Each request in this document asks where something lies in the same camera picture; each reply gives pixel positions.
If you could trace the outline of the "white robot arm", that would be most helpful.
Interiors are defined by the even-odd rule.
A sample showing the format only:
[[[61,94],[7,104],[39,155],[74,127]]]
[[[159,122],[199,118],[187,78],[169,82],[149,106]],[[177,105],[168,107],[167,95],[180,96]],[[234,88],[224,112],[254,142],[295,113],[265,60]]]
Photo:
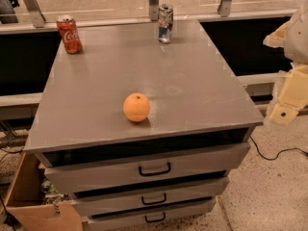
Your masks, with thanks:
[[[269,122],[289,124],[308,105],[308,1],[289,21],[267,35],[263,44],[281,47],[292,61],[291,70],[279,72],[267,110]]]

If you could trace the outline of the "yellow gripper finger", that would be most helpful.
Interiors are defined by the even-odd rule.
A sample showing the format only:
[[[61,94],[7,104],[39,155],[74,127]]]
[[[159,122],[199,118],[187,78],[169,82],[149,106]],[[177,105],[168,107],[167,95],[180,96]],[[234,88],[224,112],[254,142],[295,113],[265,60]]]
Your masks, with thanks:
[[[288,25],[289,22],[285,22],[284,24],[279,26],[274,32],[267,35],[263,40],[263,44],[271,48],[284,47],[286,30]]]
[[[280,71],[269,105],[269,121],[289,124],[308,105],[308,65],[297,64],[288,72]]]

